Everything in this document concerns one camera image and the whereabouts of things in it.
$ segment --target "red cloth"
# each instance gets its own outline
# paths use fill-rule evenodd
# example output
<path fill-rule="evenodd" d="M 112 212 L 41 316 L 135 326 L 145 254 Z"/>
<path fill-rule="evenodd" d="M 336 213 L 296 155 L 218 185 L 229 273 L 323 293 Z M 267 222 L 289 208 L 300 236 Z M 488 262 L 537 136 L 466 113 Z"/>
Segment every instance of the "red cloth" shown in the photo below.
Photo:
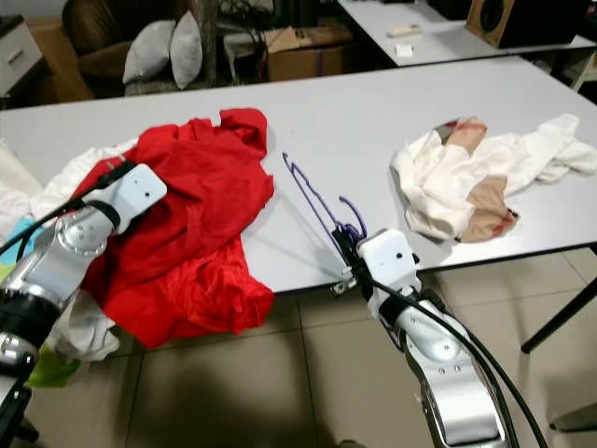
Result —
<path fill-rule="evenodd" d="M 83 282 L 106 315 L 147 347 L 259 326 L 273 302 L 250 276 L 240 237 L 273 194 L 273 178 L 259 164 L 267 122 L 255 109 L 220 117 L 219 127 L 193 119 L 139 137 L 127 159 L 149 165 L 168 193 L 110 239 Z M 98 163 L 77 191 L 106 166 Z"/>

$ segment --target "wooden speaker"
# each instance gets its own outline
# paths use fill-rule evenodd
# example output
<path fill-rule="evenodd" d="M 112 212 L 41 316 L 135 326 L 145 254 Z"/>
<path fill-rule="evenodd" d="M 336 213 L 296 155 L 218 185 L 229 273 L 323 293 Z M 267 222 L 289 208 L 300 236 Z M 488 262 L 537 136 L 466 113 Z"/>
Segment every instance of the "wooden speaker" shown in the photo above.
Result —
<path fill-rule="evenodd" d="M 572 42 L 590 0 L 473 0 L 466 27 L 502 48 Z"/>

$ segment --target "teal cloth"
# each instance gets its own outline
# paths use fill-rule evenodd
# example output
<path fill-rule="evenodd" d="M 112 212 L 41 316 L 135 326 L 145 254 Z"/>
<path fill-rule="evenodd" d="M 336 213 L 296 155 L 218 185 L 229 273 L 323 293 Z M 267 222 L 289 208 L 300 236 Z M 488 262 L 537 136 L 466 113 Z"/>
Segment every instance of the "teal cloth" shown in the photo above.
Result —
<path fill-rule="evenodd" d="M 15 224 L 15 227 L 12 229 L 12 231 L 10 231 L 8 240 L 13 236 L 17 235 L 18 233 L 21 233 L 25 229 L 30 228 L 34 223 L 35 221 L 33 219 L 30 219 L 28 217 L 22 217 L 21 219 L 19 219 L 19 221 L 17 221 L 17 224 Z M 25 252 L 23 253 L 23 255 L 27 255 L 33 252 L 35 239 L 39 236 L 39 234 L 42 231 L 44 231 L 43 227 L 35 229 L 34 234 L 31 235 L 31 238 L 29 238 L 29 241 L 27 242 L 27 246 L 25 247 Z M 19 253 L 20 245 L 21 242 L 18 241 L 17 243 L 12 245 L 4 254 L 2 254 L 0 256 L 0 264 L 4 264 L 5 266 L 10 266 L 11 264 L 14 264 L 17 261 L 17 254 Z"/>

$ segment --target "table leg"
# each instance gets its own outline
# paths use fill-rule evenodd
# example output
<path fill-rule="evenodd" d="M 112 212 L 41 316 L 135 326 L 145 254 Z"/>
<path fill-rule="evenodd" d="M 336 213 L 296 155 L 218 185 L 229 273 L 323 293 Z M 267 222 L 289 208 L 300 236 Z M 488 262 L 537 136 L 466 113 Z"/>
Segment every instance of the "table leg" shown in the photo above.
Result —
<path fill-rule="evenodd" d="M 590 248 L 597 255 L 597 245 Z M 565 324 L 568 319 L 578 313 L 587 303 L 597 296 L 597 277 L 590 282 L 570 303 L 551 318 L 531 339 L 521 347 L 523 353 L 531 353 L 539 344 L 545 341 L 556 329 Z"/>
<path fill-rule="evenodd" d="M 561 432 L 597 429 L 597 403 L 560 415 L 553 419 L 549 427 Z"/>

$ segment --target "tiled floor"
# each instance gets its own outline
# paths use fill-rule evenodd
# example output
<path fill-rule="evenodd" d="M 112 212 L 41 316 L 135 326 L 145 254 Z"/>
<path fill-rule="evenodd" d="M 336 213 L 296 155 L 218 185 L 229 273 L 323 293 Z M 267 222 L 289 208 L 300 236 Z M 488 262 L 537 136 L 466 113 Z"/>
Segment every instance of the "tiled floor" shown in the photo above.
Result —
<path fill-rule="evenodd" d="M 583 250 L 425 277 L 503 363 L 552 447 L 597 446 L 597 432 L 547 428 L 550 417 L 597 401 L 597 301 L 529 357 L 519 347 L 595 275 L 597 258 Z M 28 415 L 38 446 L 432 446 L 417 381 L 356 295 L 280 298 L 268 324 L 242 337 L 151 352 L 123 339 L 64 390 L 36 391 Z M 536 446 L 513 415 L 521 447 Z"/>

